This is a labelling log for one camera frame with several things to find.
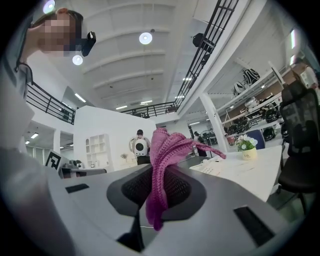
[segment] white desk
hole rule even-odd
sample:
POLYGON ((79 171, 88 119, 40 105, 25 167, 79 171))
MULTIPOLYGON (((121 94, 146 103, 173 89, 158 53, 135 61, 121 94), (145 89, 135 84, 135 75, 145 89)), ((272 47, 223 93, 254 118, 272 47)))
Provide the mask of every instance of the white desk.
POLYGON ((258 125, 253 126, 249 130, 246 130, 246 131, 241 132, 241 133, 234 133, 234 134, 228 135, 227 138, 243 135, 243 134, 246 134, 247 132, 251 132, 251 131, 255 131, 255 130, 262 130, 262 129, 267 128, 267 127, 275 126, 275 125, 277 125, 277 124, 279 124, 279 123, 281 123, 283 121, 284 120, 282 118, 280 118, 280 119, 278 119, 276 121, 273 121, 273 122, 266 122, 266 120, 263 120, 260 123, 258 123, 258 125))
POLYGON ((277 178, 282 146, 259 149, 257 154, 255 160, 243 160, 242 152, 227 153, 225 160, 213 163, 216 170, 210 175, 231 180, 266 202, 277 178))

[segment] white pillar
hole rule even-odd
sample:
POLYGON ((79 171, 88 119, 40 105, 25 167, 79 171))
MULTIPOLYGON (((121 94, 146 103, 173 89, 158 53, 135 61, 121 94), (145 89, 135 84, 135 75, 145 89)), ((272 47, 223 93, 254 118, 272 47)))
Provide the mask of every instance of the white pillar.
POLYGON ((53 151, 60 154, 60 134, 61 130, 54 130, 53 134, 53 151))
POLYGON ((225 137, 225 131, 223 130, 223 126, 214 103, 207 92, 200 94, 200 100, 208 114, 220 150, 222 152, 228 152, 228 142, 225 137))

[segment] ceiling light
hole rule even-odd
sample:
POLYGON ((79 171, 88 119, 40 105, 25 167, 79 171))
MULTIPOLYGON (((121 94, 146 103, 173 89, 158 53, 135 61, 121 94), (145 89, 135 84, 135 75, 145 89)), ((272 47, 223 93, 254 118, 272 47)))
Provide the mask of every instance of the ceiling light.
POLYGON ((83 61, 84 61, 84 60, 82 59, 82 57, 81 57, 80 55, 75 55, 75 56, 73 56, 73 58, 72 58, 73 64, 74 64, 74 65, 77 65, 77 66, 81 65, 83 61))
POLYGON ((290 58, 290 66, 294 63, 294 61, 295 61, 295 56, 292 55, 290 58))
POLYGON ((80 101, 86 102, 78 93, 74 94, 80 101))
POLYGON ((139 36, 139 41, 143 45, 150 44, 150 42, 152 41, 152 35, 148 32, 144 32, 139 36))
POLYGON ((293 49, 296 46, 296 35, 295 30, 293 29, 291 31, 291 49, 293 49))
POLYGON ((52 12, 55 7, 55 4, 56 2, 54 0, 49 0, 48 2, 46 2, 42 9, 43 13, 48 14, 52 12))
POLYGON ((37 137, 39 134, 38 133, 34 133, 34 135, 31 136, 31 139, 34 139, 35 137, 37 137))
POLYGON ((152 102, 152 100, 143 101, 140 104, 146 104, 146 103, 150 103, 150 102, 152 102))
POLYGON ((116 110, 124 109, 126 107, 128 107, 128 106, 120 106, 120 107, 117 107, 116 110))

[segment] black chair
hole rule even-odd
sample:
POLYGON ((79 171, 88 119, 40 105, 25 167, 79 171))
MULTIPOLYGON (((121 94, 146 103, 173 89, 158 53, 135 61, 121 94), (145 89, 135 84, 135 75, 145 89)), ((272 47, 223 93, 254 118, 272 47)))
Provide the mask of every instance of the black chair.
POLYGON ((304 214, 303 193, 316 193, 319 184, 320 122, 316 92, 295 81, 282 93, 280 113, 288 131, 288 155, 278 178, 280 189, 296 193, 304 214))

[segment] pink knitted cloth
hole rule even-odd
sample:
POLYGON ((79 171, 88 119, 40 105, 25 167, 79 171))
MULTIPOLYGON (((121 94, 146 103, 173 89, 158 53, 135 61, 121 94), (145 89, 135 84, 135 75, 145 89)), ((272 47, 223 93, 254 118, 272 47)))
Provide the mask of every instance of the pink knitted cloth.
POLYGON ((153 166, 152 189, 146 200, 146 217, 156 231, 161 229, 162 213, 168 209, 164 190, 166 167, 181 161, 193 146, 203 151, 212 151, 223 159, 226 158, 226 155, 219 150, 188 139, 181 133, 175 132, 170 135, 165 128, 157 128, 153 132, 150 149, 150 161, 153 166))

